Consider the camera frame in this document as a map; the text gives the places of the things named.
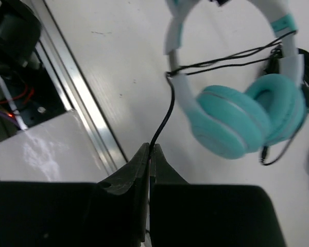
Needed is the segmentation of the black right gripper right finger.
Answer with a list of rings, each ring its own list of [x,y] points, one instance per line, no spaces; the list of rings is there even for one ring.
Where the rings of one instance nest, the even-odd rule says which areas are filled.
[[[153,246],[286,246],[263,188],[190,184],[160,145],[150,160],[150,238]]]

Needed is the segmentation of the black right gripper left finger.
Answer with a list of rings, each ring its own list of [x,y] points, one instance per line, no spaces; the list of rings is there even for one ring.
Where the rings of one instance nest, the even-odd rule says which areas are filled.
[[[98,183],[0,181],[0,246],[140,246],[149,144]]]

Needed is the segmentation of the teal cat-ear headphones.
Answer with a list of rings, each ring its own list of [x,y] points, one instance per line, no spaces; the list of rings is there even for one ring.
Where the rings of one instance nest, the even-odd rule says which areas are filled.
[[[176,100],[205,148],[234,160],[292,138],[306,117],[301,89],[304,56],[299,53],[296,22],[287,1],[253,1],[282,41],[279,71],[259,77],[245,92],[211,85],[194,97],[181,72],[177,51],[183,23],[196,1],[168,1],[172,14],[165,41]]]

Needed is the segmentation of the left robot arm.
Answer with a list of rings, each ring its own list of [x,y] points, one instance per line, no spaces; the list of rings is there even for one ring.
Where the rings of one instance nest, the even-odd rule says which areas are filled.
[[[34,12],[22,1],[0,4],[0,74],[22,70],[31,60],[42,31]]]

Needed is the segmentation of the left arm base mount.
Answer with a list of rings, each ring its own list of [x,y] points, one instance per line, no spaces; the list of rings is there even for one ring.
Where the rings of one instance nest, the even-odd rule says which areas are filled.
[[[26,68],[0,71],[0,142],[73,109],[45,45]]]

